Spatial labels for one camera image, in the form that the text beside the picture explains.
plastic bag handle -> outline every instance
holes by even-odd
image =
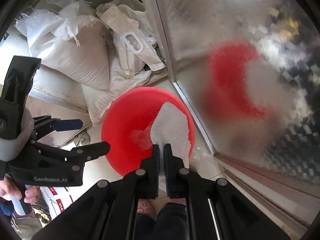
[[[139,43],[139,45],[140,45],[139,50],[136,50],[134,48],[134,46],[130,43],[130,41],[127,39],[127,36],[129,36],[129,35],[132,35],[136,39],[136,41]],[[139,54],[143,51],[144,45],[143,45],[142,41],[140,40],[140,38],[136,35],[136,33],[126,32],[121,36],[121,38],[123,39],[124,43],[129,47],[129,49],[132,51],[133,54]]]

tile floor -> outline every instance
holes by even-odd
[[[153,85],[179,96],[168,78],[164,78]],[[100,123],[96,127],[90,127],[87,130],[91,138],[91,143],[100,142],[101,125],[102,124]],[[190,158],[190,166],[196,169],[201,177],[206,179],[216,180],[217,178],[224,177],[224,174],[222,173],[223,167],[214,160],[198,130],[196,130],[196,140]],[[79,198],[100,179],[115,181],[121,178],[122,177],[115,172],[104,156],[97,160],[87,162],[84,168],[83,185],[80,187],[72,187],[73,198]],[[151,202],[155,210],[158,212],[167,202],[165,192],[162,192],[158,199],[151,200]]]

